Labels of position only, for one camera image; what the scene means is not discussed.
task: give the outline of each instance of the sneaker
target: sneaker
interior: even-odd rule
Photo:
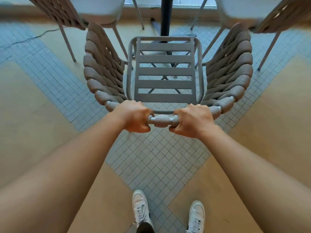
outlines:
[[[153,228],[147,198],[141,190],[135,190],[133,193],[133,209],[137,228],[142,222],[149,223]]]
[[[193,201],[189,212],[189,223],[186,233],[203,233],[205,210],[200,201]]]

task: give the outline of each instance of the shoe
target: shoe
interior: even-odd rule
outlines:
[[[203,233],[205,210],[200,201],[194,201],[190,207],[189,223],[186,233]]]
[[[135,190],[133,193],[133,210],[137,228],[142,222],[149,223],[153,228],[147,198],[141,190]]]

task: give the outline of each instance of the black table pole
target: black table pole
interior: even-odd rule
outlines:
[[[173,0],[162,0],[161,1],[161,36],[169,35],[169,26],[171,23],[171,15],[173,8]]]

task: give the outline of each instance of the hand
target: hand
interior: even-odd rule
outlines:
[[[153,110],[146,108],[142,102],[124,101],[117,105],[111,115],[117,116],[124,122],[124,129],[129,132],[150,132],[146,125],[149,115],[154,116]]]
[[[186,108],[175,110],[179,117],[179,125],[169,130],[178,135],[200,139],[202,133],[215,127],[211,110],[206,105],[187,105]]]

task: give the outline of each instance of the metal chair leg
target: metal chair leg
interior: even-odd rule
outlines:
[[[67,38],[67,36],[66,36],[66,34],[65,34],[65,31],[64,31],[63,26],[62,26],[60,23],[58,23],[58,26],[59,26],[60,32],[61,32],[62,35],[63,35],[63,38],[64,38],[64,40],[65,40],[65,43],[66,43],[66,45],[67,45],[67,48],[68,48],[68,50],[69,50],[69,53],[70,53],[70,55],[71,55],[71,57],[72,57],[73,62],[77,62],[77,60],[76,60],[76,58],[75,58],[75,56],[74,56],[74,54],[73,54],[73,52],[72,52],[71,46],[70,46],[70,44],[69,44],[69,41],[68,41],[68,38]]]
[[[269,46],[269,48],[268,48],[268,50],[267,50],[265,56],[263,57],[263,59],[262,59],[262,61],[261,61],[261,63],[260,63],[260,65],[259,65],[259,67],[258,67],[257,70],[261,70],[261,67],[262,67],[263,64],[265,63],[265,61],[266,61],[268,55],[270,54],[270,51],[272,50],[272,48],[273,48],[274,44],[276,43],[277,39],[279,38],[280,34],[281,34],[281,31],[279,31],[279,32],[277,32],[277,33],[275,34],[274,39],[272,40],[272,42],[271,42],[271,44],[270,44],[270,46]]]
[[[139,18],[139,20],[140,20],[140,23],[142,24],[142,29],[144,30],[144,29],[145,29],[145,26],[144,26],[144,24],[142,23],[142,15],[140,14],[140,11],[139,11],[139,8],[138,8],[138,6],[137,6],[136,0],[133,0],[133,3],[134,3],[134,7],[137,9],[138,18]]]
[[[219,36],[221,35],[221,33],[224,31],[225,27],[222,25],[220,27],[220,30],[217,32],[217,34],[215,35],[215,37],[213,38],[213,40],[211,41],[211,43],[208,45],[208,47],[206,48],[206,50],[204,51],[204,53],[202,54],[202,59],[206,56],[206,54],[208,53],[208,51],[212,48],[212,46],[214,45],[214,43],[216,42],[216,40],[219,38]]]
[[[194,25],[196,24],[197,20],[199,19],[200,13],[201,13],[201,11],[204,9],[204,6],[205,6],[206,2],[207,2],[207,0],[204,0],[204,1],[203,1],[202,5],[201,5],[201,7],[200,7],[200,10],[199,10],[199,12],[198,12],[198,14],[196,15],[196,17],[195,17],[195,19],[194,19],[194,21],[193,21],[193,23],[192,23],[192,26],[191,26],[190,30],[193,30],[193,27],[194,27]]]
[[[121,37],[120,37],[120,35],[119,35],[119,32],[118,32],[117,27],[116,27],[115,24],[112,26],[112,29],[113,29],[114,32],[115,32],[115,35],[116,35],[116,37],[117,37],[117,39],[118,39],[118,41],[119,41],[119,43],[120,43],[120,46],[121,46],[121,48],[122,48],[122,50],[123,50],[123,52],[124,52],[124,55],[125,55],[126,59],[128,59],[127,51],[126,51],[126,49],[125,49],[125,47],[124,47],[124,45],[123,45],[123,42],[122,42],[122,40],[121,40]]]

